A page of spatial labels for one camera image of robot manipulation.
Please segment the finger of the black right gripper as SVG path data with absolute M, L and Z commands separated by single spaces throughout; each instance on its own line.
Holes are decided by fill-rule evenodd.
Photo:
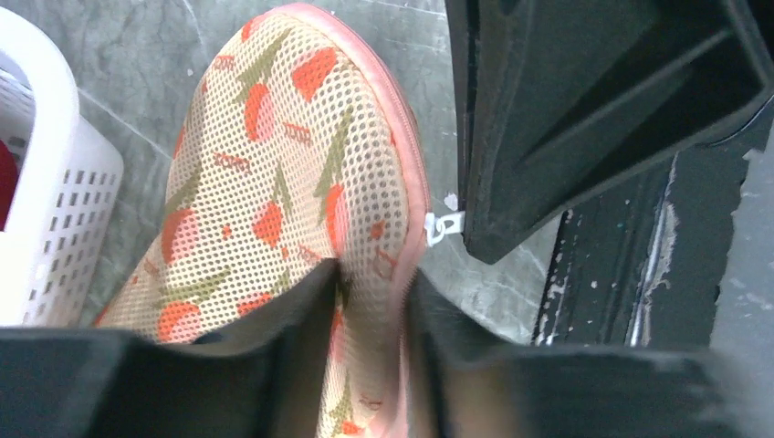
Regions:
M 462 232 L 495 264 L 546 222 L 773 98 L 770 1 L 449 1 Z

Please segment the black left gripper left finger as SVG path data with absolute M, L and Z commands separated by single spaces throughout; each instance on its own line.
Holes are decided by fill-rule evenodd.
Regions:
M 5 328 L 4 437 L 311 437 L 338 263 L 191 344 L 124 330 Z

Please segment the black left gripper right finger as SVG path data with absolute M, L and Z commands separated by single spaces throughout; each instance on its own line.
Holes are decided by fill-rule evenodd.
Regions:
M 753 437 L 731 362 L 708 349 L 523 346 L 424 274 L 407 295 L 413 437 Z

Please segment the floral peach mesh laundry bag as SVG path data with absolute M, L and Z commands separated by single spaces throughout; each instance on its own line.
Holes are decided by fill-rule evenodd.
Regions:
M 404 300 L 430 211 L 417 122 L 352 29 L 295 3 L 247 22 L 193 95 L 161 231 L 96 319 L 188 343 L 340 264 L 317 437 L 404 437 Z

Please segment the white plastic laundry basket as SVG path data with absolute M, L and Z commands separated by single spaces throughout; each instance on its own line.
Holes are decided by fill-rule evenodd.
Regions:
M 58 47 L 8 9 L 1 12 L 1 145 L 18 169 L 1 233 L 1 323 L 76 326 L 123 160 L 81 116 Z

